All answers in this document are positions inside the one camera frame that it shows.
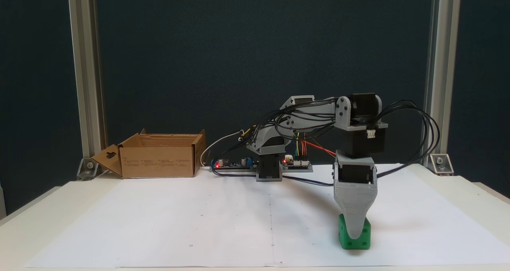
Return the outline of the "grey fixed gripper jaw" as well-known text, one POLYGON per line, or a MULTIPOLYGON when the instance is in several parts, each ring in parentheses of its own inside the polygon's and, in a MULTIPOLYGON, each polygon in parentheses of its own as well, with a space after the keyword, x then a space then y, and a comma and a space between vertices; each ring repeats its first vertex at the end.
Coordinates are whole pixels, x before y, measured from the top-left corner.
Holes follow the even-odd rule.
POLYGON ((334 198, 344 216, 347 233, 353 240, 361 236, 368 210, 377 198, 377 189, 336 189, 334 198))

